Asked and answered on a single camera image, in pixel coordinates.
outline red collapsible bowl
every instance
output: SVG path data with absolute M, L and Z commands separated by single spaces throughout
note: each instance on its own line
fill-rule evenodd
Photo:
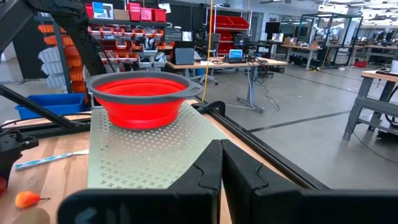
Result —
M 186 97 L 203 87 L 167 72 L 123 72 L 92 77 L 87 88 L 108 112 L 109 120 L 124 129 L 154 129 L 178 116 Z

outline orange toy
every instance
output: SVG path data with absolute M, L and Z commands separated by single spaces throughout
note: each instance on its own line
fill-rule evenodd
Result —
M 48 200 L 50 198 L 42 198 L 40 195 L 35 194 L 31 191 L 19 192 L 15 197 L 15 205 L 18 208 L 27 208 L 31 205 L 36 204 L 41 200 Z

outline perforated metal plate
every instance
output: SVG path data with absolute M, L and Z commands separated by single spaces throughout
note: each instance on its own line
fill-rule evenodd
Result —
M 185 102 L 172 124 L 150 131 L 115 127 L 105 110 L 93 110 L 87 187 L 166 189 L 211 140 L 225 138 Z

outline blue tray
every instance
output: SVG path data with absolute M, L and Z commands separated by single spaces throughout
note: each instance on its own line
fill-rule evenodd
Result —
M 57 115 L 79 113 L 86 110 L 84 93 L 30 95 L 27 98 Z M 21 105 L 17 105 L 15 109 L 18 110 L 21 119 L 40 117 Z

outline gray floor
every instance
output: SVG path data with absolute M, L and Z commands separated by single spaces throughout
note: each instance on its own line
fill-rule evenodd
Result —
M 355 136 L 350 141 L 342 140 L 361 85 L 361 72 L 374 69 L 348 67 L 321 73 L 289 65 L 284 74 L 275 73 L 266 83 L 270 91 L 267 95 L 276 100 L 279 111 L 264 96 L 263 85 L 255 87 L 255 102 L 266 108 L 265 113 L 228 106 L 226 114 L 330 188 L 396 189 L 398 164 L 370 151 Z M 235 95 L 246 96 L 247 76 L 243 72 L 222 72 L 216 73 L 216 78 L 219 85 L 208 84 L 206 101 L 242 106 Z M 384 84 L 376 88 L 375 82 L 369 95 L 379 98 Z M 398 95 L 392 101 L 398 102 Z M 364 124 L 358 125 L 355 133 L 372 150 L 398 162 L 398 140 L 377 140 L 376 133 L 367 131 Z

